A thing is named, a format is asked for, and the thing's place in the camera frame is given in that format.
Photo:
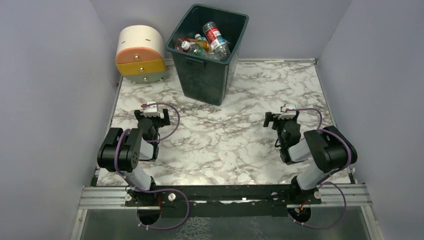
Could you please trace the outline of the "green tea bottle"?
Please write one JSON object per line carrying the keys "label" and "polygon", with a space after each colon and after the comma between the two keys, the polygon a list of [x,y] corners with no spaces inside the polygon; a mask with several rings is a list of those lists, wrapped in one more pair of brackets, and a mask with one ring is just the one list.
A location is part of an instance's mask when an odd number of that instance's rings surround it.
{"label": "green tea bottle", "polygon": [[198,56],[198,57],[203,57],[203,58],[208,58],[208,59],[213,59],[213,55],[211,55],[210,53],[208,53],[206,50],[204,50],[200,45],[198,44],[191,44],[188,41],[183,41],[181,43],[181,48],[184,50],[184,52],[187,52],[189,54]]}

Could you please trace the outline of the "amber tea bottle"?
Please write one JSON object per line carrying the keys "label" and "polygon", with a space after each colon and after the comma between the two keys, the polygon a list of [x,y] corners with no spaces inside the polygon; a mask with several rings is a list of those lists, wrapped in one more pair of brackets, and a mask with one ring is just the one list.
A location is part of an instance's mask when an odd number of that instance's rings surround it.
{"label": "amber tea bottle", "polygon": [[194,45],[194,44],[199,45],[208,53],[212,53],[214,51],[214,47],[207,40],[201,40],[201,39],[195,39],[195,38],[183,38],[183,37],[179,37],[174,42],[174,49],[187,53],[188,51],[182,48],[183,42],[189,42],[190,45]]}

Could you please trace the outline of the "red cap bottle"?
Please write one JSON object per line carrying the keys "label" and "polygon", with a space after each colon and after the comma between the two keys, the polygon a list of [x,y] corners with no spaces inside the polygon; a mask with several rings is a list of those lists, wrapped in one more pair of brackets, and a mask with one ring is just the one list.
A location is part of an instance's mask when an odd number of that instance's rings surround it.
{"label": "red cap bottle", "polygon": [[202,27],[202,30],[209,43],[213,46],[215,55],[219,57],[220,61],[226,61],[231,55],[231,51],[217,25],[210,21]]}

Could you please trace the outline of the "clear bottle light blue label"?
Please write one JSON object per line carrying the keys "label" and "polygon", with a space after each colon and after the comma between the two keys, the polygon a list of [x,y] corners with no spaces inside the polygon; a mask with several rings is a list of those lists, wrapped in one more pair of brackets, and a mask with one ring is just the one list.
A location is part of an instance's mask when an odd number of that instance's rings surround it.
{"label": "clear bottle light blue label", "polygon": [[202,40],[202,41],[206,41],[206,42],[208,42],[208,39],[207,39],[205,36],[202,36],[202,35],[200,35],[200,34],[196,34],[196,35],[194,36],[194,38],[195,38],[196,40]]}

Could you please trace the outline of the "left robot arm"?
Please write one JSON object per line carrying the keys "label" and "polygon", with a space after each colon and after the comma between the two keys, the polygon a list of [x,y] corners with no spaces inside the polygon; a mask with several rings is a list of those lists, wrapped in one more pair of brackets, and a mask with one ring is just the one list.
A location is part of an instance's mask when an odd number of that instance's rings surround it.
{"label": "left robot arm", "polygon": [[137,127],[124,130],[111,127],[97,153],[97,164],[120,175],[138,192],[150,191],[155,184],[140,161],[154,162],[159,155],[159,128],[170,125],[169,111],[135,110]]}

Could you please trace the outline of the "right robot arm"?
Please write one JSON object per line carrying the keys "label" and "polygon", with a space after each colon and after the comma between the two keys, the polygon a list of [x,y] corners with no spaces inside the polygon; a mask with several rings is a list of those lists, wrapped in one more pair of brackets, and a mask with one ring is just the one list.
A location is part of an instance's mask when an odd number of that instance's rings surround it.
{"label": "right robot arm", "polygon": [[355,147],[333,125],[300,132],[297,122],[300,110],[286,109],[281,113],[266,112],[263,126],[272,125],[277,133],[275,147],[286,165],[313,162],[300,174],[293,177],[288,197],[298,201],[311,194],[318,185],[330,176],[346,169],[358,160]]}

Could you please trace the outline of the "dark green plastic bin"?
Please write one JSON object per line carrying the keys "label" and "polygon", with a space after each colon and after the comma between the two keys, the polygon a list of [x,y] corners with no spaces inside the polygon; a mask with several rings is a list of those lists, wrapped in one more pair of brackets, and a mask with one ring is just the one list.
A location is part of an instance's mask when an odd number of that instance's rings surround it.
{"label": "dark green plastic bin", "polygon": [[[194,4],[167,40],[179,82],[186,97],[219,106],[235,76],[238,53],[247,29],[249,16],[212,6]],[[203,34],[214,46],[225,48],[226,56],[215,51],[207,55],[177,49],[178,40]]]}

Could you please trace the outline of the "cream orange drawer box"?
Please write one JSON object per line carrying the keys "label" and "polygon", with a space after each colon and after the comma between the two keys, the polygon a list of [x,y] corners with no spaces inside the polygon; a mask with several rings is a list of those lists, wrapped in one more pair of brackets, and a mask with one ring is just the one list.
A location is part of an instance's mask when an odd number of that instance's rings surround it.
{"label": "cream orange drawer box", "polygon": [[148,25],[124,28],[119,34],[115,64],[119,73],[133,84],[163,81],[167,68],[161,34]]}

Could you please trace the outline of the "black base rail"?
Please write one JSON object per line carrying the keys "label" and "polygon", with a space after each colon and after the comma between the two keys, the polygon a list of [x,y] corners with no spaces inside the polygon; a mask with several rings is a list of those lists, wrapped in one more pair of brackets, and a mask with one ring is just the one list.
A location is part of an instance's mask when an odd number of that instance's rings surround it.
{"label": "black base rail", "polygon": [[89,210],[135,210],[148,221],[188,217],[286,217],[289,206],[319,205],[309,190],[297,194],[288,184],[156,186],[157,193],[129,187],[87,187],[80,206]]}

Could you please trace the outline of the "aluminium frame rail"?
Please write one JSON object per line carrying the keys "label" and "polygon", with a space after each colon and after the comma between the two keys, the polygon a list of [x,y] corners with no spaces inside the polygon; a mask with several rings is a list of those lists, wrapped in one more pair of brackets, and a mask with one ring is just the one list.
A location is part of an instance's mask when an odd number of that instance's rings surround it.
{"label": "aluminium frame rail", "polygon": [[[373,204],[365,184],[339,184],[321,187],[319,193],[312,196],[303,205],[316,207],[363,207]],[[79,200],[79,210],[158,210],[158,206],[126,203],[127,191],[124,186],[85,187]]]}

